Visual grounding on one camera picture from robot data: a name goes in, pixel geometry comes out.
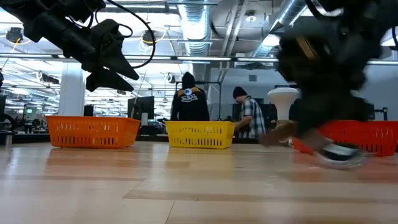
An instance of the orange basket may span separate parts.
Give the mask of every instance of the orange basket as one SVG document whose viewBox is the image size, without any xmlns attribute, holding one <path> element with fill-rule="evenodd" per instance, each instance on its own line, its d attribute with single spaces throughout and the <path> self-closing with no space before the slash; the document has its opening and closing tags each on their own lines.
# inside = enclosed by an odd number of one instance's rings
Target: orange basket
<svg viewBox="0 0 398 224">
<path fill-rule="evenodd" d="M 374 156 L 393 156 L 398 143 L 398 122 L 396 121 L 333 121 L 320 128 L 326 137 L 338 143 L 350 143 L 374 153 Z M 313 151 L 293 140 L 294 149 L 307 154 Z"/>
<path fill-rule="evenodd" d="M 120 149 L 135 143 L 140 121 L 130 118 L 46 116 L 52 146 Z"/>
</svg>

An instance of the plastic basket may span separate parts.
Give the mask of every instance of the plastic basket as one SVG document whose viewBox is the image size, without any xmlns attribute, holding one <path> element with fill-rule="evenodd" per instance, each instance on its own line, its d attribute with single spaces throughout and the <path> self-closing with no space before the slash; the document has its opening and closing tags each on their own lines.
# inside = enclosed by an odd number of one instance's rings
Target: plastic basket
<svg viewBox="0 0 398 224">
<path fill-rule="evenodd" d="M 226 149 L 232 144 L 235 124 L 228 121 L 167 121 L 171 147 Z"/>
<path fill-rule="evenodd" d="M 56 147 L 120 149 L 135 143 L 140 121 L 130 118 L 47 116 Z"/>
<path fill-rule="evenodd" d="M 375 156 L 393 156 L 398 142 L 398 122 L 395 121 L 334 121 L 320 128 L 326 137 L 340 143 L 358 145 Z M 313 154 L 299 140 L 293 140 L 294 149 Z"/>
</svg>

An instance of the plaid shirt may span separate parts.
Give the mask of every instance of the plaid shirt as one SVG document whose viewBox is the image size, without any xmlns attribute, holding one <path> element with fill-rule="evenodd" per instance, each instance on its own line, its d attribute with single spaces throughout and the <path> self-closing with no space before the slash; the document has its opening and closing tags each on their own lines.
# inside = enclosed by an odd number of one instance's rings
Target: plaid shirt
<svg viewBox="0 0 398 224">
<path fill-rule="evenodd" d="M 241 119 L 245 116 L 252 116 L 253 120 L 249 124 L 250 130 L 243 128 L 239 132 L 239 138 L 257 139 L 260 134 L 266 133 L 266 126 L 261 108 L 251 96 L 248 96 L 242 103 Z"/>
</svg>

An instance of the black hoodie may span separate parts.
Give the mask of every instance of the black hoodie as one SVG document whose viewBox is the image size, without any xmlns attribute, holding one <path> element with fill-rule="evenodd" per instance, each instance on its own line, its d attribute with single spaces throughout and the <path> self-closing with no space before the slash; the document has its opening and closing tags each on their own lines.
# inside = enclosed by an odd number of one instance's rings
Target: black hoodie
<svg viewBox="0 0 398 224">
<path fill-rule="evenodd" d="M 182 89 L 174 95 L 172 121 L 209 121 L 206 93 L 195 86 L 195 78 L 189 72 L 182 77 Z"/>
</svg>

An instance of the yellow basket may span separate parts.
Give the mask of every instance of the yellow basket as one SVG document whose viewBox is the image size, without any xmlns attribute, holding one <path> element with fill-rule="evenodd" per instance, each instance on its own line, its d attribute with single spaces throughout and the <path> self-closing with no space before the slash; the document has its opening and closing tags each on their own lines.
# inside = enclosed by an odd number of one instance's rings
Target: yellow basket
<svg viewBox="0 0 398 224">
<path fill-rule="evenodd" d="M 228 121 L 166 121 L 171 147 L 226 149 L 235 124 Z"/>
</svg>

